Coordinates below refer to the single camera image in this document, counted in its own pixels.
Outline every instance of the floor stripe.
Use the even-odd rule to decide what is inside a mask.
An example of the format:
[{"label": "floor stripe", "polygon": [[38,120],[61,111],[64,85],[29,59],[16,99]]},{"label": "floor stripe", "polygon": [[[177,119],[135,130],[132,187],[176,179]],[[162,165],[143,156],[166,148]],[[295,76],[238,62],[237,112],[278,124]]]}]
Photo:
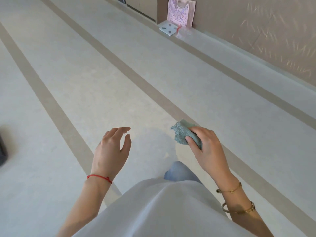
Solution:
[{"label": "floor stripe", "polygon": [[[65,112],[62,110],[53,95],[42,82],[41,78],[38,76],[36,71],[33,69],[25,55],[19,49],[1,22],[0,39],[14,59],[25,79],[33,89],[37,98],[45,108],[49,117],[57,127],[58,131],[61,133],[73,155],[77,158],[82,169],[87,175],[90,174],[93,152],[90,150],[84,139],[71,123]],[[104,203],[108,206],[121,195],[122,194],[120,193],[119,189],[113,183],[104,199]]]},{"label": "floor stripe", "polygon": [[[120,70],[127,78],[129,78],[135,85],[144,91],[151,99],[153,99],[159,106],[161,106],[174,119],[186,119],[191,123],[197,124],[187,114],[185,114],[179,107],[162,95],[139,74],[137,74],[126,63],[113,54],[101,42],[94,38],[89,32],[83,29],[78,23],[71,19],[66,13],[59,9],[50,0],[41,0],[47,7],[49,7],[59,18],[68,24],[75,32],[77,32],[84,40],[86,40],[93,48],[95,48],[102,56],[104,56],[110,63],[112,63],[118,70]],[[282,195],[270,183],[258,175],[246,163],[224,147],[229,165],[231,169],[243,178],[252,188],[254,188],[262,197],[271,203],[278,211],[280,211],[290,222],[296,225],[307,236],[313,236],[316,233],[316,222],[306,215],[294,203]]]},{"label": "floor stripe", "polygon": [[166,39],[172,41],[174,44],[178,45],[179,47],[183,48],[184,50],[188,51],[192,55],[196,56],[197,58],[201,59],[205,63],[209,64],[210,66],[214,67],[215,69],[223,72],[228,77],[232,78],[233,80],[237,81],[244,87],[247,87],[249,90],[255,92],[257,95],[260,95],[267,101],[273,103],[277,107],[281,108],[282,110],[286,111],[290,115],[294,116],[295,118],[299,119],[301,122],[305,123],[306,125],[310,126],[314,130],[316,130],[316,119],[312,116],[306,114],[305,112],[301,111],[297,107],[291,105],[290,103],[286,102],[285,100],[281,99],[280,97],[274,95],[273,93],[267,91],[266,89],[262,88],[261,86],[257,85],[256,83],[252,82],[251,80],[243,77],[239,73],[231,70],[227,66],[219,63],[215,59],[211,58],[210,56],[204,54],[202,51],[197,50],[196,48],[190,46],[189,44],[185,43],[184,41],[176,38],[175,36],[167,36],[162,31],[159,30],[159,27],[141,16],[140,14],[136,13],[135,11],[127,8],[123,4],[118,3],[115,0],[105,0],[112,4],[113,6],[117,7],[121,11],[124,11],[128,15],[132,16],[134,19],[139,21],[140,23],[144,24],[145,26],[149,27],[153,31],[157,32],[161,36],[165,37]]}]

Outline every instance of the forearm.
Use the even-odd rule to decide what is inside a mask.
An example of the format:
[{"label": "forearm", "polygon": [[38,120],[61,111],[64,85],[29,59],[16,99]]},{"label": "forearm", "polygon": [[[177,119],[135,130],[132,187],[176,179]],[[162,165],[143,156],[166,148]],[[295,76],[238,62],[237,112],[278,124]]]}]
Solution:
[{"label": "forearm", "polygon": [[[215,182],[222,191],[234,190],[239,185],[239,180],[234,175],[219,178]],[[239,187],[234,193],[223,192],[222,195],[230,212],[245,211],[251,208],[251,202],[242,187]],[[254,235],[258,237],[273,237],[256,210],[246,214],[230,215],[236,224],[250,231]]]},{"label": "forearm", "polygon": [[90,177],[83,185],[81,194],[72,207],[57,237],[70,237],[93,220],[100,210],[110,183],[98,177]]}]

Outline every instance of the cabinet door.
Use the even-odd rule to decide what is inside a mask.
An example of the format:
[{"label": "cabinet door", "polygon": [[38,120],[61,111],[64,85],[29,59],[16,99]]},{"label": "cabinet door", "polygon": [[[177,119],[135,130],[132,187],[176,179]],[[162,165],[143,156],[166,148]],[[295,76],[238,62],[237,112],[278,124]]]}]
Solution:
[{"label": "cabinet door", "polygon": [[157,20],[157,0],[139,0],[140,11]]},{"label": "cabinet door", "polygon": [[139,7],[139,0],[125,0],[127,5],[135,8],[136,10],[140,11]]}]

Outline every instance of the white shirt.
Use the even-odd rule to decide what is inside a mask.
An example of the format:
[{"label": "white shirt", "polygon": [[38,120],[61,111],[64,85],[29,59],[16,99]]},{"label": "white shirt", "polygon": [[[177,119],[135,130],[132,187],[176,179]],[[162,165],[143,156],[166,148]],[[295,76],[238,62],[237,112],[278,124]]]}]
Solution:
[{"label": "white shirt", "polygon": [[74,236],[254,237],[227,218],[202,184],[164,179],[141,181]]}]

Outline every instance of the blue jeans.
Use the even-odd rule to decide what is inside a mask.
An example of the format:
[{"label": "blue jeans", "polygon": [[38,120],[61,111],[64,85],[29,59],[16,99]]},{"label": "blue jeans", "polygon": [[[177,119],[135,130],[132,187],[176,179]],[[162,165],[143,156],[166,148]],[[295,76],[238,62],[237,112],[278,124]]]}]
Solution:
[{"label": "blue jeans", "polygon": [[202,184],[199,178],[180,161],[172,164],[171,168],[165,173],[164,179],[171,181],[193,180]]}]

